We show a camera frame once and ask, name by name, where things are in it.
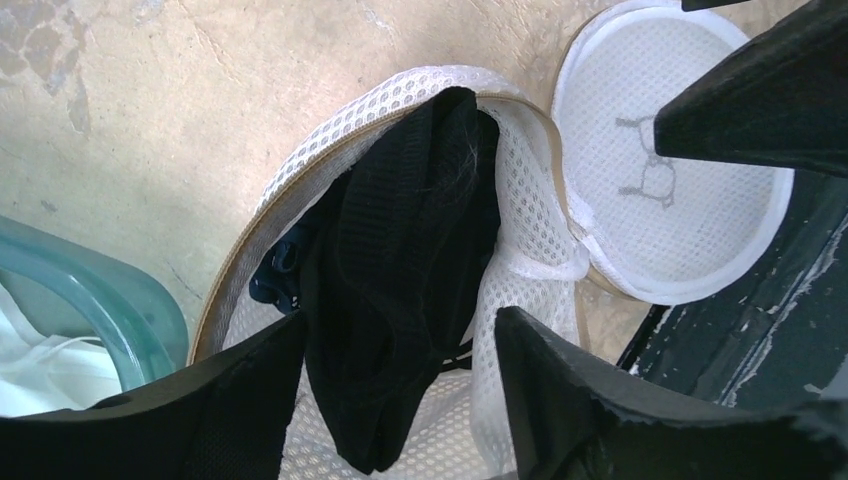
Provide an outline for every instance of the beige floor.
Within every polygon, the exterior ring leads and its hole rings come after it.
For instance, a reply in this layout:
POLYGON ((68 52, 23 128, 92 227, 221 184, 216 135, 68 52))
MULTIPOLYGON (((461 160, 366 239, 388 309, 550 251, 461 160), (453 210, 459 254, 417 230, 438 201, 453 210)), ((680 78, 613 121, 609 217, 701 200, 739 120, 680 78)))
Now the beige floor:
MULTIPOLYGON (((266 180, 335 109, 445 63, 543 105, 571 35, 613 3, 0 0, 0 215, 149 272, 193 330, 266 180)), ((800 3, 719 11, 756 34, 800 3)), ((614 361, 646 306, 580 295, 614 361)))

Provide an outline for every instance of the white face mask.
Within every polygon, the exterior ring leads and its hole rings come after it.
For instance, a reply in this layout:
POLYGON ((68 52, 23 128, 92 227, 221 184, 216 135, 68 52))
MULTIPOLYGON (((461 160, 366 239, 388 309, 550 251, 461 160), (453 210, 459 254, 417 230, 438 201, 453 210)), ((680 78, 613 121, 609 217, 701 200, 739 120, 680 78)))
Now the white face mask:
POLYGON ((92 340, 44 337, 0 285, 0 416, 82 410, 121 393, 112 359, 92 340))

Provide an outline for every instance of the white mesh bag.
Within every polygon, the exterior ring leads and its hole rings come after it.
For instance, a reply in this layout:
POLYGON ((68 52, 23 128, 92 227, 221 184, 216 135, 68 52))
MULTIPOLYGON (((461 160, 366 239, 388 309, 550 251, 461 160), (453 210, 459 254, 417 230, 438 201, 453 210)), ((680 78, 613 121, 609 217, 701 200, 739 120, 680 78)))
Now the white mesh bag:
MULTIPOLYGON (((500 75, 470 66, 409 70, 343 107, 315 129, 283 163, 265 190, 254 219, 227 258, 213 284, 191 356, 191 361, 206 358, 245 340, 279 318, 274 307, 259 304, 248 294, 248 282, 265 252, 391 125, 450 86, 464 86, 477 92, 478 107, 498 122, 500 138, 495 161, 501 229, 467 334, 474 340, 472 370, 452 371, 436 379, 419 405, 400 458, 390 469, 374 473, 371 478, 472 480, 514 472, 514 452, 494 344, 496 310, 502 306, 520 306, 576 344, 581 344, 585 334, 575 313, 574 282, 589 273, 590 251, 596 265, 603 265, 598 263, 598 252, 604 252, 601 249, 608 248, 608 244, 596 241, 597 248, 592 245, 592 237, 584 230, 584 217, 579 211, 575 213, 571 203, 568 203, 570 210, 564 208, 567 201, 572 202, 573 195, 566 197, 564 187, 567 184, 572 188, 572 182, 563 180, 562 171, 572 172, 569 162, 575 158, 574 150, 569 148, 563 157, 562 137, 554 121, 500 75), (574 221, 566 213, 575 215, 574 221)), ((568 90, 560 87, 558 101, 568 90)), ((565 114, 561 108, 557 111, 561 119, 565 114)), ((723 172, 726 168, 736 167, 709 164, 705 172, 723 172)), ((772 182, 779 178, 771 169, 763 172, 760 177, 771 172, 772 182)), ((740 185, 722 185, 727 186, 724 193, 739 195, 733 189, 740 185)), ((683 202, 682 197, 676 201, 683 202)), ((633 214, 642 215, 642 221, 654 218, 639 210, 633 214)), ((770 236, 763 239, 767 242, 770 236)), ((623 240, 614 237, 613 241, 623 240)), ((691 261, 683 258, 687 252, 697 256, 690 249, 678 257, 691 261)), ((620 258, 620 255, 608 256, 620 258)), ((606 274, 608 269, 598 270, 606 274)), ((598 281, 602 285, 615 285, 625 293, 639 293, 625 288, 612 273, 608 281, 600 276, 598 281)), ((305 369, 287 431, 280 478, 369 478, 336 453, 305 369)))
POLYGON ((663 158, 653 118, 747 37, 708 11, 637 0, 577 35, 552 116, 572 230, 621 292, 676 305, 744 274, 783 219, 793 171, 663 158))

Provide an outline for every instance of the ribbed black fabric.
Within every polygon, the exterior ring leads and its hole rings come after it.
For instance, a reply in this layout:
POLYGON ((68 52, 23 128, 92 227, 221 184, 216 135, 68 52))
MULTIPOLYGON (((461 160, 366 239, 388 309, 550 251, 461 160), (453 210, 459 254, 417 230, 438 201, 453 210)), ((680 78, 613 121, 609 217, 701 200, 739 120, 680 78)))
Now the ribbed black fabric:
POLYGON ((472 91, 444 90, 356 164, 302 267, 312 390, 362 472, 397 460, 424 392, 460 353, 497 231, 497 139, 472 91))

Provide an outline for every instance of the face mask ear loop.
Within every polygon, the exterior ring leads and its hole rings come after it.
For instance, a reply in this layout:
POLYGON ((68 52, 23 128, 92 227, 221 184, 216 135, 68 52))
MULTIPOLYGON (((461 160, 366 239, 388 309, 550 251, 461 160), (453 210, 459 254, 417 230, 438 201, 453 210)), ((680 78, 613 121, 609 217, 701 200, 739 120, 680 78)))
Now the face mask ear loop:
POLYGON ((91 336, 75 337, 75 338, 69 338, 67 340, 64 340, 61 343, 54 345, 47 350, 34 348, 34 349, 30 350, 29 352, 27 352, 27 354, 22 356, 21 358, 15 360, 13 362, 9 362, 5 365, 0 365, 0 372, 20 371, 27 366, 34 365, 36 363, 43 362, 44 360, 47 360, 48 358, 50 358, 53 355, 55 355, 56 353, 58 353, 60 350, 67 348, 70 345, 73 345, 73 344, 78 343, 78 342, 92 342, 92 341, 99 342, 100 338, 99 337, 91 337, 91 336))

